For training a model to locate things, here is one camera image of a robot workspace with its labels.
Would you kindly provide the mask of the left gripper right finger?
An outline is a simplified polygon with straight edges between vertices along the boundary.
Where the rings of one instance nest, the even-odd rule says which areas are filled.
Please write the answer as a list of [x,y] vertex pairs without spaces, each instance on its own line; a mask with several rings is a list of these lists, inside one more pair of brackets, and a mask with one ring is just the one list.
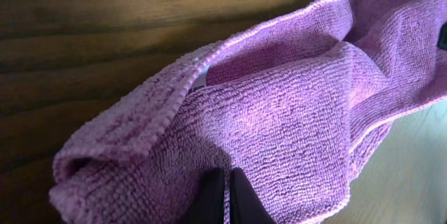
[[236,167],[230,174],[230,223],[275,224],[265,210],[243,169]]

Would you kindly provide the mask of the purple microfiber cloth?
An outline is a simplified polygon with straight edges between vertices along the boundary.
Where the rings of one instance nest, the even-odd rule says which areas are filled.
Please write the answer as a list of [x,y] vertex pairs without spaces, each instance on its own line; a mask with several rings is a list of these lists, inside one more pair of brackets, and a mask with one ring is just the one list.
[[74,132],[49,196],[67,223],[176,223],[241,167],[278,223],[317,223],[394,120],[446,97],[446,0],[318,0],[185,54]]

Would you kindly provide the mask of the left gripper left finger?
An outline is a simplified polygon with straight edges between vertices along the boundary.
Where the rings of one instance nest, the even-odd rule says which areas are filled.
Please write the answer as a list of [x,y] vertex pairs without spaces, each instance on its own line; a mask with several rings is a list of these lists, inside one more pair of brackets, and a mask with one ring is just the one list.
[[183,215],[181,224],[222,224],[224,222],[225,173],[214,168],[203,175],[198,194]]

